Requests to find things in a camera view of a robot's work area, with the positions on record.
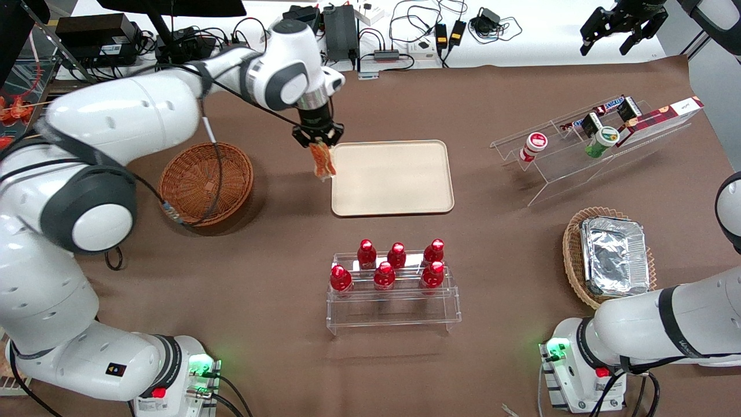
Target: power adapter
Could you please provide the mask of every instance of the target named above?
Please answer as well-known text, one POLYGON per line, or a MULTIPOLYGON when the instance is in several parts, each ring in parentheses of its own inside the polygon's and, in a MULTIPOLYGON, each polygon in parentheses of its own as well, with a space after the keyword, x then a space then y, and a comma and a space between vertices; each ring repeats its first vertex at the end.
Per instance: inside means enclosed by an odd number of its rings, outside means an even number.
POLYGON ((448 44, 451 46, 458 46, 461 44, 461 38, 465 32, 465 22, 463 20, 456 20, 453 24, 453 31, 451 32, 451 39, 448 44))

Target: clear acrylic stand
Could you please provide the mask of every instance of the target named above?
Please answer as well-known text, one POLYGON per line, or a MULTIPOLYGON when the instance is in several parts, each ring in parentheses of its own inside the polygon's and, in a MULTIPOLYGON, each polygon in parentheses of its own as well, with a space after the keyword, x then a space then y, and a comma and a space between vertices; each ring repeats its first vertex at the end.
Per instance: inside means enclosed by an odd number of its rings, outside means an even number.
MULTIPOLYGON (((643 157, 660 150, 672 135, 690 126, 687 122, 667 131, 659 132, 651 137, 624 145, 609 148, 599 158, 589 157, 584 148, 589 144, 581 128, 570 130, 561 129, 562 125, 583 119, 587 114, 594 111, 596 106, 617 99, 618 96, 595 103, 591 106, 581 108, 549 122, 529 128, 526 131, 511 135, 504 139, 493 141, 489 148, 495 148, 504 161, 519 163, 522 171, 536 172, 535 177, 542 178, 545 184, 540 188, 535 197, 528 203, 528 207, 551 197, 579 187, 589 181, 616 168, 623 167, 643 157), (533 132, 540 132, 548 137, 548 147, 540 152, 533 162, 523 162, 519 158, 519 151, 525 145, 525 141, 533 132)), ((637 102, 638 107, 644 114, 652 111, 645 101, 637 102)), ((615 111, 599 118, 605 126, 619 128, 623 121, 615 111)))
MULTIPOLYGON (((328 285, 327 328, 333 335, 342 327, 444 324, 450 332, 461 321, 458 286, 445 263, 445 279, 435 289, 420 289, 423 251, 407 251, 404 268, 396 269, 394 288, 377 291, 374 270, 361 270, 354 253, 335 254, 332 266, 344 266, 353 276, 353 289, 337 292, 328 285)), ((376 265, 386 260, 378 256, 376 265)))

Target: red food item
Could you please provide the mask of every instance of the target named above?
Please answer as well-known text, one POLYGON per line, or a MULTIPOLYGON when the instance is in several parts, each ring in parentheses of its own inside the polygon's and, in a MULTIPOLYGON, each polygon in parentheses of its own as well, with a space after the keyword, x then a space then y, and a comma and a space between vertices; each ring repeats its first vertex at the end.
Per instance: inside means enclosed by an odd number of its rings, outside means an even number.
POLYGON ((358 249, 358 263, 360 269, 375 269, 376 268, 376 248, 373 247, 373 242, 368 239, 363 239, 360 242, 360 248, 358 249))
POLYGON ((436 261, 442 262, 444 247, 445 244, 442 242, 442 239, 433 240, 432 243, 430 243, 430 245, 425 249, 424 264, 427 265, 436 261))
POLYGON ((393 271, 391 264, 385 260, 376 268, 373 275, 373 282, 379 291, 393 289, 393 283, 396 281, 396 273, 393 271))
POLYGON ((13 142, 13 137, 0 136, 0 149, 7 148, 7 146, 10 145, 12 142, 13 142))
POLYGON ((394 269, 404 268, 407 263, 407 252, 404 250, 404 243, 396 242, 386 255, 386 260, 394 269))
POLYGON ((329 284, 336 291, 350 291, 353 288, 353 277, 347 269, 335 265, 330 273, 329 284))
POLYGON ((419 280, 420 288, 437 288, 442 285, 445 279, 445 266, 442 262, 435 261, 427 265, 422 272, 422 279, 419 280))

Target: white table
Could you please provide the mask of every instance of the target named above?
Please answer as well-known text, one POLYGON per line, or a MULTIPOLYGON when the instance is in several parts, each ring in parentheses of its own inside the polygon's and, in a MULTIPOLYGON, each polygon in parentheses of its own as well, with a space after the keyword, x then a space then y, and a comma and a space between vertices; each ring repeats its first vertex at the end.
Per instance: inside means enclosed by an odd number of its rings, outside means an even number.
MULTIPOLYGON (((386 9, 386 16, 373 25, 380 30, 386 38, 386 46, 390 46, 388 40, 388 25, 391 20, 391 11, 397 4, 397 0, 377 0, 383 3, 386 9)), ((297 4, 301 6, 314 6, 316 2, 301 1, 244 1, 247 15, 256 17, 267 27, 273 23, 289 6, 297 4)), ((329 5, 329 1, 321 1, 320 7, 329 5)), ((499 14, 502 18, 513 16, 522 26, 522 34, 510 42, 494 42, 489 45, 480 45, 471 38, 471 34, 466 30, 463 35, 460 46, 455 47, 448 64, 451 67, 478 67, 480 65, 497 65, 501 67, 512 66, 531 66, 531 65, 584 65, 584 64, 619 64, 647 62, 653 59, 664 58, 664 50, 657 38, 643 41, 633 47, 627 56, 621 56, 619 52, 620 45, 624 42, 627 34, 617 34, 610 38, 598 41, 587 56, 581 56, 579 48, 582 45, 581 34, 579 29, 590 16, 592 11, 603 6, 609 8, 612 5, 611 0, 570 0, 570 1, 543 1, 543 0, 517 0, 501 1, 492 5, 490 1, 485 0, 467 0, 468 11, 463 14, 462 20, 467 22, 474 17, 481 6, 488 6, 492 11, 499 14)), ((437 7, 436 0, 419 0, 417 2, 407 2, 399 5, 396 9, 396 16, 407 14, 406 10, 413 4, 424 5, 427 7, 437 7)), ((446 1, 445 4, 450 8, 456 8, 457 4, 446 1)), ((72 16, 87 16, 105 13, 116 13, 101 7, 96 0, 78 0, 72 16)), ((432 24, 435 21, 436 13, 420 9, 414 9, 425 22, 432 24)), ((154 30, 154 26, 146 15, 138 13, 126 13, 130 21, 136 22, 141 29, 154 30)), ((442 9, 442 21, 448 26, 448 34, 453 28, 453 23, 457 20, 458 13, 442 9)), ((241 18, 195 18, 195 17, 176 17, 175 29, 187 26, 220 27, 227 35, 231 35, 234 25, 241 18)), ((165 21, 170 24, 169 17, 165 16, 165 21)), ((239 26, 239 29, 247 35, 252 45, 257 50, 262 50, 260 37, 262 29, 256 22, 245 22, 239 26)), ((415 39, 421 33, 419 30, 410 26, 406 21, 394 22, 393 34, 398 39, 415 39)), ((372 53, 377 48, 377 40, 372 36, 363 36, 361 40, 361 55, 372 53)), ((319 41, 321 49, 325 48, 324 39, 319 41)), ((406 44, 397 43, 395 47, 400 52, 406 52, 406 44)), ((152 65, 155 62, 154 54, 148 54, 140 58, 140 62, 128 68, 122 68, 123 73, 131 72, 135 69, 152 65)), ((404 67, 406 62, 391 64, 377 64, 370 57, 362 63, 363 71, 375 71, 384 68, 404 67)), ((414 68, 440 68, 439 60, 419 61, 414 68)), ((340 71, 352 69, 349 61, 338 62, 332 65, 340 71)), ((58 79, 72 79, 71 75, 64 68, 59 71, 58 79)))

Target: wicker basket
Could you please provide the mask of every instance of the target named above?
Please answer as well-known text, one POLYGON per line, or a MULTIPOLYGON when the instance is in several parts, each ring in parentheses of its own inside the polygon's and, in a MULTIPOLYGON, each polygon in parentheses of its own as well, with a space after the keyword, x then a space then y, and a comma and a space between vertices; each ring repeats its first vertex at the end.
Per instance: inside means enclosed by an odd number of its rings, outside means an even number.
MULTIPOLYGON (((252 191, 253 169, 247 155, 228 143, 220 142, 218 147, 224 174, 219 201, 210 216, 197 226, 212 226, 231 216, 252 191)), ((198 222, 208 213, 218 187, 219 161, 211 142, 185 149, 167 164, 159 179, 162 198, 186 223, 198 222)))
MULTIPOLYGON (((568 282, 574 288, 576 295, 593 309, 597 309, 601 303, 611 299, 610 297, 592 294, 587 289, 584 279, 584 257, 582 256, 582 233, 580 226, 582 221, 596 216, 630 220, 623 213, 611 208, 590 207, 576 213, 571 218, 571 221, 568 222, 568 226, 566 226, 566 232, 563 234, 563 263, 566 267, 568 282)), ((656 289, 656 268, 654 267, 654 256, 648 247, 646 247, 646 260, 648 261, 650 290, 653 291, 656 289)))

